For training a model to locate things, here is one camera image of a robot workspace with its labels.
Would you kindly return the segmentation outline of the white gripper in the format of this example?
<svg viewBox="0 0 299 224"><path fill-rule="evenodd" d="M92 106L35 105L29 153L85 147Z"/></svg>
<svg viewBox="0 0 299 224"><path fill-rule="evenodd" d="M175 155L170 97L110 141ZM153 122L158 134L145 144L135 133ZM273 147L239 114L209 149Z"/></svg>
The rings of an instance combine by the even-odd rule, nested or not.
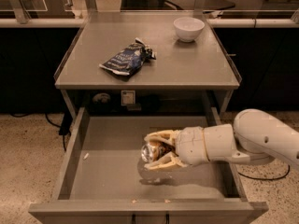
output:
<svg viewBox="0 0 299 224"><path fill-rule="evenodd" d="M186 164L197 166L208 163L204 129L201 127L187 127L183 130L162 130L149 133L144 141L153 147L166 144L176 147L178 156L169 152L159 160L147 163L144 167L150 171L173 171L185 168Z"/></svg>

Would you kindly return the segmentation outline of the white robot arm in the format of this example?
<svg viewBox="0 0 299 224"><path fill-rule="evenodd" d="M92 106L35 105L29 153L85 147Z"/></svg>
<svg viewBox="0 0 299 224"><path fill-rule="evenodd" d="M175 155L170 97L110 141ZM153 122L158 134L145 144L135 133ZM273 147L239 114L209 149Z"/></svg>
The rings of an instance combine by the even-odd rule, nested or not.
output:
<svg viewBox="0 0 299 224"><path fill-rule="evenodd" d="M148 170L174 170L225 161L264 165L274 159L299 168L299 132L258 109L239 112L232 124L163 130L144 138Z"/></svg>

